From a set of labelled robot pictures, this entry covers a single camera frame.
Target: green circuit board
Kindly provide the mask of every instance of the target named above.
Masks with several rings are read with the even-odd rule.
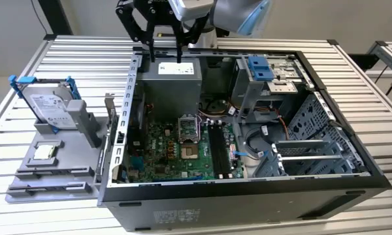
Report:
[[[224,136],[228,141],[227,149],[229,154],[229,145],[235,144],[232,127],[227,125],[224,128]],[[140,156],[141,165],[132,166],[128,171],[129,180],[134,183],[167,182],[167,181],[191,181],[191,180],[212,180],[216,179],[213,173],[213,164],[211,156],[209,135],[207,124],[200,126],[200,141],[193,144],[197,151],[197,158],[184,159],[184,145],[179,142],[179,127],[176,123],[149,124],[148,135],[145,141],[144,154]],[[243,166],[240,161],[235,161],[233,178],[243,177]]]

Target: wire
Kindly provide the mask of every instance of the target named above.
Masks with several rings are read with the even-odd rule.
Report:
[[[255,152],[255,153],[259,153],[260,151],[256,150],[251,145],[249,145],[249,141],[251,141],[251,138],[256,135],[260,134],[260,127],[256,127],[253,129],[251,129],[247,134],[245,134],[245,138],[244,138],[244,145],[248,147],[248,149]]]
[[[389,87],[385,95],[389,95],[391,91],[392,91],[392,87]]]
[[[284,130],[285,130],[287,140],[289,140],[288,128],[287,128],[285,122],[284,122],[283,119],[281,119],[281,116],[280,116],[280,113],[279,113],[279,109],[276,109],[276,114],[277,114],[279,120],[280,120],[280,122],[281,122],[283,128],[284,128]]]
[[[205,117],[208,118],[221,118],[221,117],[227,117],[227,115],[209,115],[207,113],[204,113],[201,110],[199,110],[200,114],[203,114]]]
[[[305,140],[312,139],[325,128],[328,127],[328,124],[324,125],[319,130],[316,130],[316,132],[313,132],[307,138]]]
[[[380,76],[384,74],[387,68],[388,68],[388,66],[385,66],[384,70],[381,70],[381,72],[380,72],[380,74],[379,74],[379,76],[377,76],[377,78],[376,78],[375,84],[376,84],[376,82],[379,81]]]
[[[259,158],[255,158],[253,156],[251,156],[249,153],[245,156],[243,156],[243,157],[248,157],[248,158],[251,158],[255,161],[260,161],[260,159]]]
[[[41,25],[44,31],[45,31],[45,34],[48,34],[48,31],[46,31],[46,29],[45,29],[45,26],[44,26],[42,22],[41,22],[41,20],[40,20],[40,17],[38,17],[38,15],[37,15],[37,11],[36,11],[36,8],[34,8],[33,0],[30,0],[30,3],[32,3],[32,7],[33,7],[34,14],[36,14],[36,18],[37,18],[37,20],[38,20],[38,22],[40,22],[40,25]]]

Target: metal rail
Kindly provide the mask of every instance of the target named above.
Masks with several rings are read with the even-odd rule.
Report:
[[[300,50],[312,64],[331,97],[359,134],[392,184],[392,102],[359,70],[339,46],[327,41],[219,39],[223,49]],[[106,116],[105,93],[114,94],[120,111],[128,78],[132,46],[125,38],[58,36],[46,42],[33,57],[29,73],[37,78],[76,79],[88,111]],[[157,38],[157,47],[175,47],[172,38]],[[6,186],[33,140],[34,117],[26,104],[9,98],[0,107],[0,234],[49,233],[76,230],[77,234],[126,234],[96,200],[9,205]],[[192,230],[161,231],[161,234],[345,234],[392,235],[392,190],[360,203],[328,220],[280,224],[235,225]]]

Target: power supply label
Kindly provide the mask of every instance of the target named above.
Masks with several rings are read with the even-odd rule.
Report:
[[[173,63],[173,62],[161,62],[159,63],[159,74],[160,75],[192,75],[195,74],[193,63]]]

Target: white wall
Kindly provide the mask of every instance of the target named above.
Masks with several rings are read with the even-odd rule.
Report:
[[[44,36],[30,1],[0,0],[0,76],[20,74]]]
[[[336,39],[348,52],[365,52],[373,41],[392,40],[392,0],[273,1],[267,38]],[[74,13],[68,18],[78,25],[78,34],[125,36],[114,14],[117,0],[62,3]]]
[[[349,52],[392,40],[392,0],[275,0],[264,37],[336,39]]]
[[[65,16],[74,35],[128,37],[125,28],[114,13],[118,0],[61,0]],[[147,21],[137,11],[133,16],[145,29]],[[157,32],[172,32],[159,27]]]

